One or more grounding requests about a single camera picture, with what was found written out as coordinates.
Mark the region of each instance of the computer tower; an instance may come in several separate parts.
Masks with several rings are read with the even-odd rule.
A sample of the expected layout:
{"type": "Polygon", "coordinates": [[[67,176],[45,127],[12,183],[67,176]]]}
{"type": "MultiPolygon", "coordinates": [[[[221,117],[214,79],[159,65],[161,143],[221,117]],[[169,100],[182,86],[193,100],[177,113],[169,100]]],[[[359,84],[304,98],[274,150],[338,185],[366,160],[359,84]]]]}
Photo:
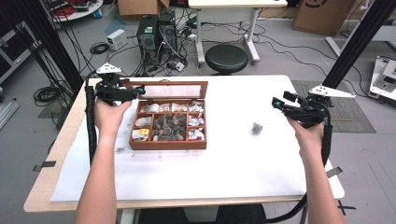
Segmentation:
{"type": "Polygon", "coordinates": [[[167,50],[172,48],[177,51],[177,38],[176,38],[176,19],[174,10],[164,10],[158,19],[160,29],[160,40],[163,43],[163,49],[167,50]]]}
{"type": "Polygon", "coordinates": [[[140,54],[147,65],[160,64],[159,55],[157,54],[161,42],[158,38],[157,22],[157,15],[143,15],[137,28],[136,35],[140,54]]]}

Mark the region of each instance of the stool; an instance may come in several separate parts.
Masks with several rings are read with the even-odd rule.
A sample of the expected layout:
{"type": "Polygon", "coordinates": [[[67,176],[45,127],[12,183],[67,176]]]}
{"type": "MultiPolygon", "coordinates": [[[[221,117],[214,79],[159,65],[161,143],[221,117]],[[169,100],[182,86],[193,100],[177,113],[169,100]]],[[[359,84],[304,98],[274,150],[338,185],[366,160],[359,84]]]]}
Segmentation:
{"type": "Polygon", "coordinates": [[[248,56],[234,45],[216,45],[207,51],[205,61],[211,69],[218,72],[211,76],[229,76],[247,66],[248,56]]]}

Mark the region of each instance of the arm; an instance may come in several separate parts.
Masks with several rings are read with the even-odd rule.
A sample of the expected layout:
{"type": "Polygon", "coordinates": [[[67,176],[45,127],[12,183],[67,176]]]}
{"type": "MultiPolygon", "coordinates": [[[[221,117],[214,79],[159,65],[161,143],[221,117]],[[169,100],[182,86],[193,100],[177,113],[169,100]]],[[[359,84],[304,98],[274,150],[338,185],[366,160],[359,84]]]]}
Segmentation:
{"type": "Polygon", "coordinates": [[[115,223],[117,200],[114,174],[114,147],[122,115],[131,105],[110,106],[102,100],[95,105],[99,142],[90,173],[78,202],[76,223],[115,223]]]}
{"type": "Polygon", "coordinates": [[[335,204],[321,159],[323,125],[305,129],[296,120],[288,118],[288,122],[295,130],[304,164],[309,223],[345,223],[335,204]]]}

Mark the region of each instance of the black tape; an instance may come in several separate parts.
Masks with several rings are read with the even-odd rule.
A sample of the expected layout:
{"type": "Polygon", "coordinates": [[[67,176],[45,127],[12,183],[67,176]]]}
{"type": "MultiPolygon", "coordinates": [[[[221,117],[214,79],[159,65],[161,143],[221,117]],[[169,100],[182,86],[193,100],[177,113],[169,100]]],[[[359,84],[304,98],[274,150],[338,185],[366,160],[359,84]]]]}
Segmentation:
{"type": "Polygon", "coordinates": [[[41,166],[35,165],[35,167],[33,167],[33,171],[40,172],[41,168],[43,168],[43,167],[54,167],[55,164],[56,164],[56,161],[43,161],[43,163],[41,163],[41,166]]]}
{"type": "Polygon", "coordinates": [[[341,168],[338,166],[338,167],[332,168],[330,171],[326,172],[326,174],[327,174],[327,177],[330,178],[334,175],[339,175],[342,172],[343,172],[343,170],[341,170],[341,168]]]}

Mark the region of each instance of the hand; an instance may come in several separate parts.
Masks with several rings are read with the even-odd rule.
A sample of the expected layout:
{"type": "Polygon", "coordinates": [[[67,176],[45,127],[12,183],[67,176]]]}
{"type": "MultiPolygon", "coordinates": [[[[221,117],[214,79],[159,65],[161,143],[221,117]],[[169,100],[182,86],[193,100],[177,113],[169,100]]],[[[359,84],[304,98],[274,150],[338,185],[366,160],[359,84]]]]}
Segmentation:
{"type": "Polygon", "coordinates": [[[100,137],[116,137],[117,131],[122,122],[122,115],[131,105],[131,102],[124,102],[122,105],[108,105],[101,99],[97,99],[95,104],[95,125],[99,129],[100,137]]]}
{"type": "Polygon", "coordinates": [[[323,124],[317,124],[306,129],[303,127],[303,124],[297,120],[288,118],[288,122],[295,131],[300,146],[300,156],[303,162],[321,161],[323,124]]]}

